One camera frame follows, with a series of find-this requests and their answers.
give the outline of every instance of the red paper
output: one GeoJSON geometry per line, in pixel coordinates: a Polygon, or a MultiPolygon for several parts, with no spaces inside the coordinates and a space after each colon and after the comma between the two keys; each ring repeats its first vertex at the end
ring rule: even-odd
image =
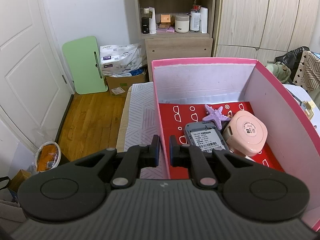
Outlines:
{"type": "MultiPolygon", "coordinates": [[[[212,106],[213,109],[218,109],[220,106],[223,106],[222,114],[224,115],[231,114],[233,116],[236,112],[241,110],[246,110],[251,114],[254,114],[249,102],[224,103],[209,106],[212,106]]],[[[165,149],[170,164],[169,137],[175,135],[178,143],[187,143],[187,139],[183,132],[186,124],[190,122],[201,122],[202,118],[207,116],[207,113],[204,105],[159,104],[159,108],[165,149]]],[[[256,154],[251,158],[257,163],[261,163],[279,171],[284,171],[267,143],[264,145],[261,153],[256,154]]],[[[169,165],[169,172],[171,179],[187,179],[189,177],[188,170],[185,168],[172,167],[169,165]]]]}

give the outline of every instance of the pink box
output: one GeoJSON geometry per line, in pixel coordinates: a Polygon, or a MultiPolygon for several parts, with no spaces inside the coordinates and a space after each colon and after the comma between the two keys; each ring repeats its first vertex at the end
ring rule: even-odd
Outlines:
{"type": "MultiPolygon", "coordinates": [[[[152,61],[158,134],[164,145],[159,103],[218,104],[249,101],[268,129],[267,143],[288,174],[309,188],[302,220],[320,228],[320,138],[286,88],[259,61],[241,58],[179,58],[152,61]]],[[[170,165],[165,147],[164,158],[170,165]]]]}

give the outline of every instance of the green folding table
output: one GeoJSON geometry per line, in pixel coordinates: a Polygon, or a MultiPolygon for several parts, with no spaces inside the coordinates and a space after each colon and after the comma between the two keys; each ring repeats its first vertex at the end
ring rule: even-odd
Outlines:
{"type": "Polygon", "coordinates": [[[108,90],[100,67],[96,37],[89,36],[69,41],[63,44],[62,51],[69,64],[78,94],[90,94],[108,90]]]}

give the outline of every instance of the wardrobe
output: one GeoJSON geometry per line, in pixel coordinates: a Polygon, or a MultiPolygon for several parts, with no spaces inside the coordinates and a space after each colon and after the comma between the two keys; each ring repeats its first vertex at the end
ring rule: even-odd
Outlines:
{"type": "Polygon", "coordinates": [[[309,46],[319,0],[219,0],[215,9],[215,57],[267,61],[309,46]]]}

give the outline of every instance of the white jar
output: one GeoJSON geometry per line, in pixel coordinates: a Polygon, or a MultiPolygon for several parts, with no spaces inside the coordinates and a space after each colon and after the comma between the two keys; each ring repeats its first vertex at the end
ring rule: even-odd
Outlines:
{"type": "Polygon", "coordinates": [[[187,33],[189,31],[190,17],[185,14],[175,16],[175,30],[177,33],[187,33]]]}

